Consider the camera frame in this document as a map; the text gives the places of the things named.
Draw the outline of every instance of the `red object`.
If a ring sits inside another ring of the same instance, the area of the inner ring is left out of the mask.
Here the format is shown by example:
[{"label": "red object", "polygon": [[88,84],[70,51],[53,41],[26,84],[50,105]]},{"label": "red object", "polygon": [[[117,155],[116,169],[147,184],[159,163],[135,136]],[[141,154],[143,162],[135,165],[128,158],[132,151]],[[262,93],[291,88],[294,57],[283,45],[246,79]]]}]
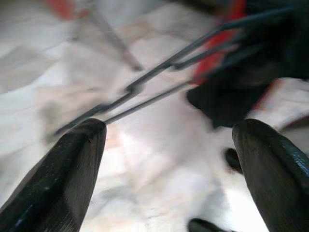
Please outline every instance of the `red object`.
[{"label": "red object", "polygon": [[[232,9],[231,9],[231,14],[226,17],[226,21],[236,20],[236,19],[244,17],[245,16],[245,13],[244,13],[245,3],[246,3],[245,0],[235,0],[234,5],[232,6]],[[214,36],[212,39],[210,39],[205,44],[205,48],[208,50],[213,47],[216,47],[217,45],[232,38],[234,34],[235,32],[232,30],[223,31],[220,34]],[[212,70],[213,68],[215,68],[216,65],[220,63],[220,61],[222,60],[224,56],[225,56],[225,52],[222,51],[222,52],[215,53],[209,57],[206,57],[199,63],[194,76],[204,73],[206,71]],[[201,85],[205,80],[206,78],[204,80],[199,79],[198,81],[194,82],[194,84]]]},{"label": "red object", "polygon": [[[45,0],[47,4],[57,13],[58,16],[65,20],[73,18],[74,5],[72,0]],[[88,14],[87,10],[79,12],[79,17],[84,17]]]}]

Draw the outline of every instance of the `tiled floor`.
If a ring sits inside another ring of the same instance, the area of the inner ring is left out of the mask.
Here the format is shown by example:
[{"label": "tiled floor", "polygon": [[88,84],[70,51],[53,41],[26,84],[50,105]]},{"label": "tiled floor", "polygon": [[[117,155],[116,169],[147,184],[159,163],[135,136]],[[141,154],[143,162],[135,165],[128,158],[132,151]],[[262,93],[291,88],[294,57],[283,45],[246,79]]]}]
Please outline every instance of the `tiled floor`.
[{"label": "tiled floor", "polygon": [[[101,4],[147,69],[215,23],[169,0]],[[53,144],[50,133],[91,105],[121,95],[123,87],[143,73],[131,71],[86,20],[80,40],[68,42],[70,25],[43,1],[6,1],[1,8],[0,204]],[[11,66],[8,57],[14,58]],[[193,68],[157,76],[132,101],[97,117],[106,119],[189,78]],[[300,89],[295,81],[283,83],[253,117],[280,127],[309,110],[307,91],[295,91]],[[284,98],[287,92],[289,99]],[[228,170],[222,159],[222,150],[230,146],[231,129],[212,132],[207,120],[187,104],[184,91],[109,125],[81,231],[184,232],[188,219],[201,217],[226,229],[266,232],[244,178]]]}]

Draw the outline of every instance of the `white marble floor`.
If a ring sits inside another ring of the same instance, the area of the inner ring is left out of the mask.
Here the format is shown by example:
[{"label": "white marble floor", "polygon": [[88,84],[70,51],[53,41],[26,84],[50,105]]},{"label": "white marble floor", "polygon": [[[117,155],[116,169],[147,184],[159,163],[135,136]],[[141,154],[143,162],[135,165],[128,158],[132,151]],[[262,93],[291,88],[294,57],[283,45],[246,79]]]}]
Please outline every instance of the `white marble floor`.
[{"label": "white marble floor", "polygon": [[[215,23],[205,13],[168,0],[102,4],[115,31],[147,69]],[[50,133],[97,102],[119,96],[142,72],[132,72],[86,20],[80,41],[68,42],[70,22],[57,18],[43,1],[6,1],[0,15],[3,204],[53,144]],[[8,69],[9,57],[14,72]],[[162,73],[132,101],[97,118],[189,78],[193,68]],[[279,127],[309,109],[307,91],[295,81],[283,83],[253,117]],[[287,92],[289,99],[284,98]],[[110,124],[81,231],[184,232],[188,219],[201,217],[239,232],[267,232],[244,178],[222,158],[222,150],[233,147],[231,129],[209,128],[187,104],[184,91]]]}]

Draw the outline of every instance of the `floor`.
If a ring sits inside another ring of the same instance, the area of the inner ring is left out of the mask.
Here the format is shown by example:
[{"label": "floor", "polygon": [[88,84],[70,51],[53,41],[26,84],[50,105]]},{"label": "floor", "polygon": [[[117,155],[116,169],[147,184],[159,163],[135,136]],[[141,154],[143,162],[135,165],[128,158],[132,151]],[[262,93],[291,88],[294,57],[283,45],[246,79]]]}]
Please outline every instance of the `floor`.
[{"label": "floor", "polygon": [[[54,144],[51,134],[98,102],[119,97],[133,72],[106,35],[72,22],[39,0],[0,9],[0,205]],[[107,1],[101,12],[145,69],[210,30],[215,19],[171,0]],[[192,74],[165,72],[106,119]],[[283,79],[251,117],[280,128],[309,111],[307,84]],[[186,231],[200,217],[227,230],[267,232],[243,176],[222,158],[231,129],[211,131],[185,90],[108,126],[97,184],[81,231]]]}]

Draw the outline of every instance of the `black foot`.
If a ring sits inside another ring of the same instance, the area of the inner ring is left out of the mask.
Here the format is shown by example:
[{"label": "black foot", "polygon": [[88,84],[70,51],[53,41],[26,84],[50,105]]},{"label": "black foot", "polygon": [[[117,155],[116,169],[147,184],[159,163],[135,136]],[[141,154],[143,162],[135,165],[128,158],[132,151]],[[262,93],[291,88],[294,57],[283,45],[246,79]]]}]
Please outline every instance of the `black foot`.
[{"label": "black foot", "polygon": [[225,230],[220,229],[216,225],[211,222],[195,218],[189,221],[188,223],[188,231],[189,232],[227,232]]},{"label": "black foot", "polygon": [[242,174],[242,169],[241,169],[240,162],[237,156],[237,151],[235,149],[229,148],[225,150],[224,158],[227,164],[231,167],[231,169]]}]

